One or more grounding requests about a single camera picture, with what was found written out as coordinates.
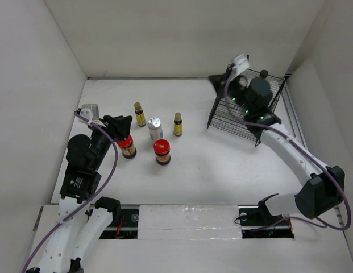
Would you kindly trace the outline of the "small yellow label bottle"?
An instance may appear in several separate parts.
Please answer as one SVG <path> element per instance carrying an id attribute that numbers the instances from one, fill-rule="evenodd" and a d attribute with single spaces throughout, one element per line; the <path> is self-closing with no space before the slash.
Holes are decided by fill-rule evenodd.
<path id="1" fill-rule="evenodd" d="M 174 127 L 173 127 L 173 133 L 175 136 L 179 137 L 182 135 L 182 118 L 181 118 L 181 113 L 176 112 L 174 114 Z"/>
<path id="2" fill-rule="evenodd" d="M 144 127 L 146 125 L 146 119 L 141 104 L 139 102 L 134 103 L 134 108 L 138 126 Z"/>

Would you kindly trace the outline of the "red lid jar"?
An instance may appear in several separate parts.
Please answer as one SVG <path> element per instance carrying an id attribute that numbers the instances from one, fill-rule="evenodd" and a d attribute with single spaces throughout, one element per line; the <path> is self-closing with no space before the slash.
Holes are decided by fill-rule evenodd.
<path id="1" fill-rule="evenodd" d="M 166 165 L 171 161 L 170 150 L 171 146 L 165 139 L 157 140 L 153 145 L 154 153 L 156 154 L 156 161 L 160 165 Z"/>
<path id="2" fill-rule="evenodd" d="M 126 159 L 132 159 L 136 156 L 137 150 L 131 135 L 126 140 L 117 142 L 117 145 Z"/>

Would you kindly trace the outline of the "silver lid spice shaker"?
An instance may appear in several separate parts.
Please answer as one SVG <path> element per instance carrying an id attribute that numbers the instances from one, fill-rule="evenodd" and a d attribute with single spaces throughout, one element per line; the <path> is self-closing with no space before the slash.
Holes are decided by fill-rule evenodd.
<path id="1" fill-rule="evenodd" d="M 163 129 L 161 120 L 158 117 L 152 117 L 147 121 L 150 138 L 155 142 L 159 139 L 163 139 Z"/>

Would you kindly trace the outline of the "black cap sauce bottle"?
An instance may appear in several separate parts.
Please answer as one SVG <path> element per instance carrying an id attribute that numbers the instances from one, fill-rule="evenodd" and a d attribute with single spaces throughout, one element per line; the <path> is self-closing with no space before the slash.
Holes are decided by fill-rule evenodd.
<path id="1" fill-rule="evenodd" d="M 266 78 L 268 77 L 268 75 L 269 75 L 269 73 L 268 73 L 268 71 L 265 70 L 265 69 L 262 69 L 262 70 L 260 71 L 260 73 L 259 73 L 259 77 L 260 77 L 260 78 L 263 78 L 263 79 L 266 79 Z"/>

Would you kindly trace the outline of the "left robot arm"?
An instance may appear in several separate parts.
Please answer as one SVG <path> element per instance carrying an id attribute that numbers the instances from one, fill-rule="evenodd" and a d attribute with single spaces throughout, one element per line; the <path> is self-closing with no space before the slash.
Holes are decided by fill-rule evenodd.
<path id="1" fill-rule="evenodd" d="M 130 135 L 132 116 L 88 119 L 80 110 L 75 116 L 92 130 L 91 136 L 77 134 L 68 141 L 68 162 L 60 189 L 57 224 L 36 246 L 31 261 L 42 245 L 46 245 L 38 264 L 23 272 L 83 272 L 92 249 L 109 226 L 121 220 L 121 205 L 116 199 L 101 197 L 91 208 L 91 201 L 104 189 L 98 173 L 108 150 Z"/>

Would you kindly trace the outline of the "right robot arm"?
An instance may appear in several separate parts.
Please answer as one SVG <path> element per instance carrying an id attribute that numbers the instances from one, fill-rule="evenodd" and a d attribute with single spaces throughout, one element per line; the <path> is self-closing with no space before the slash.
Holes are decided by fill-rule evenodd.
<path id="1" fill-rule="evenodd" d="M 259 221 L 270 224 L 277 216 L 295 213 L 317 220 L 340 204 L 348 209 L 344 170 L 317 159 L 288 133 L 282 120 L 271 110 L 274 94 L 266 70 L 252 79 L 245 73 L 244 69 L 231 65 L 225 73 L 210 75 L 208 80 L 217 98 L 226 101 L 230 117 L 243 124 L 258 142 L 268 146 L 301 184 L 296 193 L 275 193 L 262 199 L 257 210 Z"/>

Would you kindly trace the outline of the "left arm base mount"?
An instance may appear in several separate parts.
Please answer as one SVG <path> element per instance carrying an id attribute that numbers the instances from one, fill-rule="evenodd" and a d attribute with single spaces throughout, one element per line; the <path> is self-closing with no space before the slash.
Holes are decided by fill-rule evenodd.
<path id="1" fill-rule="evenodd" d="M 90 211 L 84 231 L 99 239 L 135 239 L 138 236 L 139 207 L 102 197 Z"/>

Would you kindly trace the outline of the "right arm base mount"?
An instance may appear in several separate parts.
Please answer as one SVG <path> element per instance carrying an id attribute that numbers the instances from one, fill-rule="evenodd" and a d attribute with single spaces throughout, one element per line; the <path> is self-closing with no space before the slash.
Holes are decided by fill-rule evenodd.
<path id="1" fill-rule="evenodd" d="M 241 228 L 243 239 L 294 238 L 290 220 L 283 215 L 272 216 L 257 205 L 239 205 L 234 223 Z"/>

